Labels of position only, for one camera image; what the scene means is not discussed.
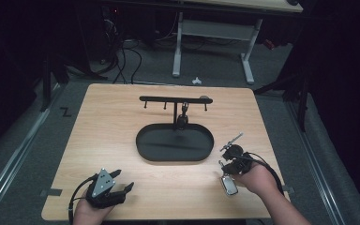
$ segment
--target oval black tray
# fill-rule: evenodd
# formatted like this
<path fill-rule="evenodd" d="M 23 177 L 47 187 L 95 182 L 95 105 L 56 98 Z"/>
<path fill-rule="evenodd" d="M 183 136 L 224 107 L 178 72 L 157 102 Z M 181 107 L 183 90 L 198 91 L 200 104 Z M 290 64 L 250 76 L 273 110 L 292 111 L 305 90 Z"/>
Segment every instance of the oval black tray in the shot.
<path fill-rule="evenodd" d="M 136 137 L 139 154 L 150 161 L 200 161 L 207 158 L 215 141 L 204 126 L 188 124 L 183 130 L 173 124 L 143 127 Z"/>

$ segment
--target background table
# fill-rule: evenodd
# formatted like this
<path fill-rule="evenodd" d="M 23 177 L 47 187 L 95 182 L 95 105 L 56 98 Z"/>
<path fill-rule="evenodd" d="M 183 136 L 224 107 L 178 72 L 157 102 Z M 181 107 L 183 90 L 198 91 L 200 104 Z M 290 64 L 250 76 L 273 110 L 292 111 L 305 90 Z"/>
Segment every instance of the background table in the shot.
<path fill-rule="evenodd" d="M 142 158 L 135 143 L 137 133 L 149 124 L 172 123 L 173 105 L 168 103 L 164 110 L 163 103 L 149 102 L 145 109 L 139 96 L 213 99 L 207 111 L 194 104 L 187 111 L 189 123 L 212 132 L 215 145 L 210 156 L 197 162 Z M 223 160 L 219 149 L 241 131 L 245 134 L 235 143 L 262 156 L 282 179 L 250 89 L 92 84 L 52 183 L 52 188 L 63 191 L 60 196 L 48 197 L 42 217 L 68 219 L 68 202 L 75 188 L 105 168 L 109 173 L 122 170 L 115 178 L 115 189 L 135 182 L 125 203 L 115 207 L 108 219 L 268 218 L 256 195 L 239 187 L 237 195 L 228 197 L 219 182 L 222 171 L 218 161 Z"/>

